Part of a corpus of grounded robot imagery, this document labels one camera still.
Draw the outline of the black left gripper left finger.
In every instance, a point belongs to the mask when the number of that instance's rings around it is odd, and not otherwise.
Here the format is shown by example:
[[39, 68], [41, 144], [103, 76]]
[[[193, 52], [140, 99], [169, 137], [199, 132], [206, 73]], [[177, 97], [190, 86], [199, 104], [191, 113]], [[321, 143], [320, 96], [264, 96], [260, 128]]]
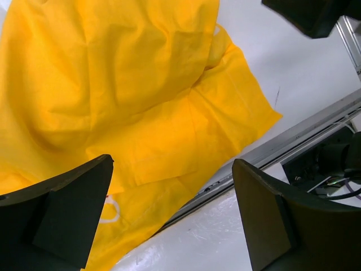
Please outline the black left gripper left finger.
[[100, 155], [1, 195], [1, 270], [81, 270], [89, 258], [113, 173]]

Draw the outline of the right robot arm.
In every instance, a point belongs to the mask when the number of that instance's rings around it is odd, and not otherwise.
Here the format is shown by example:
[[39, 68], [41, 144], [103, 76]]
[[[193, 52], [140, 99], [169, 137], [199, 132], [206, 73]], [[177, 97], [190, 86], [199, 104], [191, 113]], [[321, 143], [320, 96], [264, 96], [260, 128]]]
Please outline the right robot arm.
[[360, 0], [263, 0], [304, 35], [326, 38], [342, 16], [360, 20]]

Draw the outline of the aluminium rail frame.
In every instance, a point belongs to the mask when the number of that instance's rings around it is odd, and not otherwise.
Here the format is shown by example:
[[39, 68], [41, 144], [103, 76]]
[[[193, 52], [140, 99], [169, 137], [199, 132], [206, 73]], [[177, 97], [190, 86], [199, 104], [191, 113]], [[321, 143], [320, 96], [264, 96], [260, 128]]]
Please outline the aluminium rail frame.
[[[254, 166], [264, 169], [308, 139], [318, 136], [327, 129], [334, 128], [333, 123], [344, 120], [347, 116], [353, 116], [359, 108], [360, 90], [357, 90], [240, 157]], [[192, 200], [173, 215], [161, 230], [177, 223], [213, 198], [232, 188], [231, 167], [231, 162], [222, 167], [221, 172], [217, 173]]]

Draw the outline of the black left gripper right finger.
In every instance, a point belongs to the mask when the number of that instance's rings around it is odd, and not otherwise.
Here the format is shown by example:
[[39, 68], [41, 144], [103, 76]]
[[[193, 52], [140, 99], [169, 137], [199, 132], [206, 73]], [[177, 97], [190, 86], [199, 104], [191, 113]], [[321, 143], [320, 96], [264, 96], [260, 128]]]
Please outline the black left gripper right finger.
[[243, 159], [232, 176], [253, 270], [359, 270], [360, 209], [309, 194]]

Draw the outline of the yellow pillowcase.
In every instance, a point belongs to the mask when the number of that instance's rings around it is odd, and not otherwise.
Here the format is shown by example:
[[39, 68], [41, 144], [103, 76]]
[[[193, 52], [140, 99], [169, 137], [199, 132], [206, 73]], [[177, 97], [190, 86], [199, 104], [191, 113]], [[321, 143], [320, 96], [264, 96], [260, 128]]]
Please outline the yellow pillowcase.
[[87, 262], [110, 270], [281, 118], [218, 1], [12, 1], [1, 33], [1, 192], [109, 154]]

